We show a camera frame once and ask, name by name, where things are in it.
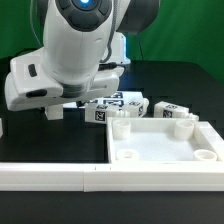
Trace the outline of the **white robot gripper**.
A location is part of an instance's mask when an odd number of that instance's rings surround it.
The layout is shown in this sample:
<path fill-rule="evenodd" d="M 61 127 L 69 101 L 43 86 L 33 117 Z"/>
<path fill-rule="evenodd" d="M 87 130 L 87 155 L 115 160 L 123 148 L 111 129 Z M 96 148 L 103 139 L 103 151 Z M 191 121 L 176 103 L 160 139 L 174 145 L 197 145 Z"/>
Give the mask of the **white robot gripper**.
<path fill-rule="evenodd" d="M 120 81 L 120 68 L 98 71 L 87 91 L 64 86 L 48 74 L 41 65 L 43 49 L 18 56 L 10 61 L 11 72 L 4 87 L 7 109 L 21 111 L 69 102 L 88 101 L 111 96 Z"/>

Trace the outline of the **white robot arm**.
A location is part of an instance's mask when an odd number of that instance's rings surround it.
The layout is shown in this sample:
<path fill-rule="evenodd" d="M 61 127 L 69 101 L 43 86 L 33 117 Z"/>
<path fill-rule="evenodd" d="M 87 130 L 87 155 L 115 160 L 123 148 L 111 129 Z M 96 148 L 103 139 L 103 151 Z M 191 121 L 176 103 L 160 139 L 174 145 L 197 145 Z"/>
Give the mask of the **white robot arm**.
<path fill-rule="evenodd" d="M 158 15 L 160 0 L 37 0 L 45 8 L 43 46 L 10 61 L 10 111 L 110 96 L 123 70 L 110 65 L 116 33 L 137 34 Z"/>

